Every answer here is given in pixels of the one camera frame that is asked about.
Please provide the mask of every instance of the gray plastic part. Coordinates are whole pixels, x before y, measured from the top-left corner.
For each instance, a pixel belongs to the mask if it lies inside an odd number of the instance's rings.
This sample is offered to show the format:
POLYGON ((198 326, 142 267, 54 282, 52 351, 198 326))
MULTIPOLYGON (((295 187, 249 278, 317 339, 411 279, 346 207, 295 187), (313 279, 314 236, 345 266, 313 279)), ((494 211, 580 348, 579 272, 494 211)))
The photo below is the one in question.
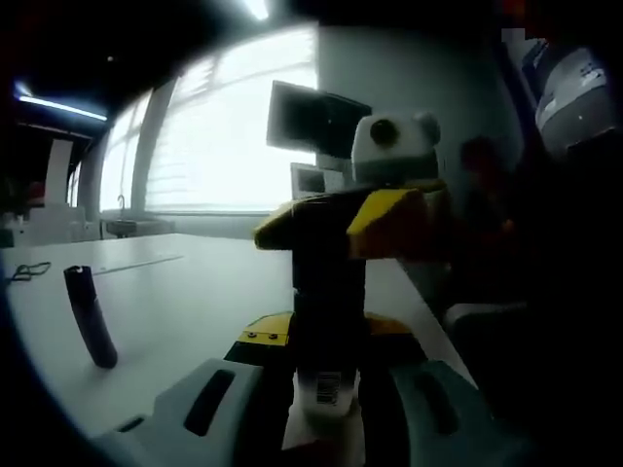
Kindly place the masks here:
POLYGON ((153 416, 129 431, 94 440, 113 461, 127 466, 231 466, 238 431, 261 367, 210 359, 156 398, 153 416), (234 375, 205 436, 184 427, 186 417, 214 374, 234 375))
POLYGON ((533 453, 530 440, 511 434, 498 423, 478 390, 442 362, 394 367, 390 370, 405 411, 411 466, 519 465, 533 453), (434 379, 441 389, 439 404, 453 421, 440 432, 438 413, 419 381, 434 379))

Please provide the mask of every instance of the wire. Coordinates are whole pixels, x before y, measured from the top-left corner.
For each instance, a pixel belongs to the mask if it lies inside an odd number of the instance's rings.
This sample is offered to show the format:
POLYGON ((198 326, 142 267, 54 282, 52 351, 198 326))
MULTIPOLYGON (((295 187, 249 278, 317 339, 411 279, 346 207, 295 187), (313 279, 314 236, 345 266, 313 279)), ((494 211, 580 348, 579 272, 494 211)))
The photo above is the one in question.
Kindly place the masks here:
POLYGON ((11 277, 5 278, 6 284, 11 282, 27 282, 33 277, 43 275, 48 272, 52 263, 44 261, 43 263, 37 263, 36 265, 19 265, 16 271, 11 277))

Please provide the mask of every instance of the faucet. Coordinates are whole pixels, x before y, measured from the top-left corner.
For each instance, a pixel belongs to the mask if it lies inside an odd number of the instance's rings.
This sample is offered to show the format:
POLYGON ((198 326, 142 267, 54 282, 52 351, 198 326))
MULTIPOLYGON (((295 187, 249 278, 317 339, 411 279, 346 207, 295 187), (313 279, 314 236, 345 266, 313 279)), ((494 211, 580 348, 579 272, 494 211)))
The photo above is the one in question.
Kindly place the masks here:
POLYGON ((119 202, 119 205, 121 207, 121 215, 120 218, 123 219, 124 218, 124 211, 126 210, 126 199, 124 198, 123 195, 119 195, 117 197, 117 201, 119 202))

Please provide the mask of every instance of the barcode label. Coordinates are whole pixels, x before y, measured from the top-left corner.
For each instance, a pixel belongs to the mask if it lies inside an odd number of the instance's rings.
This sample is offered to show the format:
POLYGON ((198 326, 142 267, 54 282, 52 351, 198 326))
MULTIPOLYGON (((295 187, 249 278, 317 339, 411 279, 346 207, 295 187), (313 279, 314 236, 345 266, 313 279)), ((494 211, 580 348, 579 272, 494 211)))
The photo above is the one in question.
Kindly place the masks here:
POLYGON ((318 404, 335 406, 338 403, 341 377, 340 372, 318 373, 318 385, 315 393, 315 400, 318 404))

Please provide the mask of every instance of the white table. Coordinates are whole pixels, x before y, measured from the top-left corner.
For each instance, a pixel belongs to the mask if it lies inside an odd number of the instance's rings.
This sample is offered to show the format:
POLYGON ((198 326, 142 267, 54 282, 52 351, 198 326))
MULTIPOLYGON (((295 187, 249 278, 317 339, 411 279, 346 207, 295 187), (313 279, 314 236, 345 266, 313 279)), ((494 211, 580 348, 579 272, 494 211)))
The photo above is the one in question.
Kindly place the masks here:
MULTIPOLYGON (((6 273, 20 264, 52 262, 31 282, 16 282, 9 299, 36 369, 69 416, 88 436, 110 430, 207 358, 221 358, 259 316, 292 309, 288 252, 256 250, 247 240, 167 234, 3 251, 6 273), (63 270, 183 258, 94 278, 119 362, 100 370, 74 320, 63 270)), ((429 358, 469 377, 420 294, 394 260, 370 261, 366 310, 411 327, 429 358)))

